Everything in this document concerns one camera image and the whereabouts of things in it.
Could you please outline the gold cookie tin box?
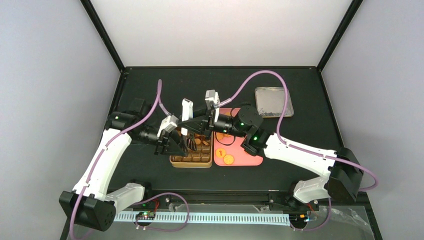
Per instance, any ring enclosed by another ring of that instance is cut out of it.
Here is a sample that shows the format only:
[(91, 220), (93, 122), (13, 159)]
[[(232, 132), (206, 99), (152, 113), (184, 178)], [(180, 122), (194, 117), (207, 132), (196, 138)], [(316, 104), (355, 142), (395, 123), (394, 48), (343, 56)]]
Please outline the gold cookie tin box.
[(195, 144), (196, 151), (189, 148), (187, 156), (170, 156), (171, 165), (175, 168), (210, 168), (213, 161), (212, 139), (191, 133), (187, 140), (189, 144)]

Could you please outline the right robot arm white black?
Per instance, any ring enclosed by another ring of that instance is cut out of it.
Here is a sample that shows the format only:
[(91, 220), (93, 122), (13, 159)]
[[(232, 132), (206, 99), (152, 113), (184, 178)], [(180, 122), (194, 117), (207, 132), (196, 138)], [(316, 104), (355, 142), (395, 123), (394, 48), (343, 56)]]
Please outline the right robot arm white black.
[(284, 196), (290, 209), (327, 198), (345, 204), (356, 202), (364, 172), (350, 149), (325, 150), (282, 139), (277, 133), (264, 129), (263, 121), (250, 105), (241, 107), (235, 116), (221, 114), (213, 107), (193, 112), (191, 106), (183, 106), (178, 125), (206, 137), (223, 133), (243, 138), (240, 146), (251, 156), (280, 160), (316, 174), (315, 178), (300, 180), (291, 186)]

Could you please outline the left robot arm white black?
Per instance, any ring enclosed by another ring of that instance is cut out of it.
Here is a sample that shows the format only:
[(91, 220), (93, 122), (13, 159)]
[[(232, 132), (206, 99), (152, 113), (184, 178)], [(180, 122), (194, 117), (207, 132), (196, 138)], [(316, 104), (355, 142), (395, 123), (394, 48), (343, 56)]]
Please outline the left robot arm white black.
[(158, 209), (159, 197), (152, 195), (149, 182), (131, 180), (113, 192), (108, 192), (108, 187), (132, 142), (155, 146), (156, 155), (185, 157), (188, 154), (183, 138), (177, 133), (179, 120), (175, 115), (167, 113), (160, 127), (146, 124), (159, 104), (159, 100), (153, 105), (141, 101), (133, 110), (115, 111), (108, 116), (99, 147), (85, 173), (71, 191), (63, 191), (59, 197), (69, 220), (70, 235), (74, 234), (75, 225), (104, 232), (117, 214), (133, 205), (154, 202), (154, 210)]

